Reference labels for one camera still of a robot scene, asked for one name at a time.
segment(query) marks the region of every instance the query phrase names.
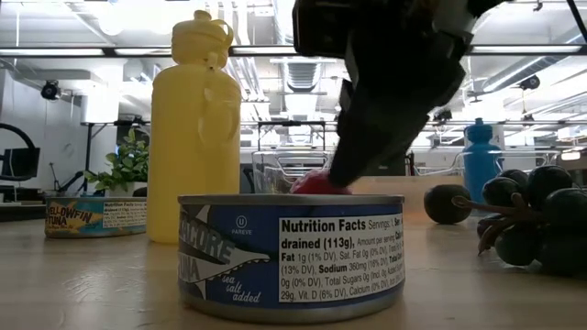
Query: yellow plastic bottle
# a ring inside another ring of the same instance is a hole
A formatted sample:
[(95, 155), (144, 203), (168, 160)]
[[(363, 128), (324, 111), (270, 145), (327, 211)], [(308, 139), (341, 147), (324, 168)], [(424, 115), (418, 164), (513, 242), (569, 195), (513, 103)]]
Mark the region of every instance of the yellow plastic bottle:
[(173, 28), (178, 65), (153, 82), (147, 235), (155, 242), (177, 244), (179, 195), (239, 191), (240, 87), (220, 71), (232, 39), (226, 22), (201, 10)]

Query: blue water bottle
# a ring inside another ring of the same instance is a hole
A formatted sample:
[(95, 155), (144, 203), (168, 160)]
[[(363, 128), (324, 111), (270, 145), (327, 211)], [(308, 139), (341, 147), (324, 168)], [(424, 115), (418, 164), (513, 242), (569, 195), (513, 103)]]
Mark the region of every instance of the blue water bottle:
[(483, 185), (495, 178), (500, 172), (498, 159), (501, 157), (498, 146), (490, 144), (493, 129), (483, 123), (482, 118), (475, 119), (475, 125), (465, 128), (465, 136), (472, 143), (465, 152), (465, 187), (471, 193), (471, 199), (483, 203)]

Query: black robotic arm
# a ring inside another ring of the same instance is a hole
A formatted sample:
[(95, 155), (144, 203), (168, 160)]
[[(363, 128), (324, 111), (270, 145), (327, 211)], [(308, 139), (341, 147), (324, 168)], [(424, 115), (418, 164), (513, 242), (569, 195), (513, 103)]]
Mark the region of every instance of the black robotic arm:
[(465, 77), (476, 19), (500, 0), (296, 0), (294, 47), (345, 60), (337, 151), (328, 179), (346, 187), (405, 154)]

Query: potted plant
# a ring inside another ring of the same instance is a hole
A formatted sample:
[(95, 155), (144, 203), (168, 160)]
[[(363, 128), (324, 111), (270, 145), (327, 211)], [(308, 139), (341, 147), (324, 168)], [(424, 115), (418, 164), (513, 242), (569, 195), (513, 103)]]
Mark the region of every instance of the potted plant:
[(137, 141), (133, 128), (128, 131), (125, 143), (118, 147), (117, 154), (107, 154), (106, 160), (112, 167), (110, 173), (86, 171), (84, 174), (88, 182), (97, 182), (96, 190), (105, 190), (106, 197), (132, 196), (137, 188), (147, 185), (149, 149), (145, 141)]

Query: security camera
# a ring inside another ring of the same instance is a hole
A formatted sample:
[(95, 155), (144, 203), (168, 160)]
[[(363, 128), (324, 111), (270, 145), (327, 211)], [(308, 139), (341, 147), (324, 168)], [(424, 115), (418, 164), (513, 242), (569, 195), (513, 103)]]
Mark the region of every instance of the security camera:
[(524, 79), (522, 82), (520, 82), (520, 88), (522, 90), (535, 90), (540, 86), (540, 79), (538, 79), (538, 77), (536, 75), (532, 75), (526, 79)]
[(449, 121), (452, 119), (452, 111), (448, 108), (440, 109), (434, 114), (434, 121)]
[(61, 88), (58, 81), (46, 81), (40, 90), (40, 95), (49, 101), (57, 101), (61, 98)]

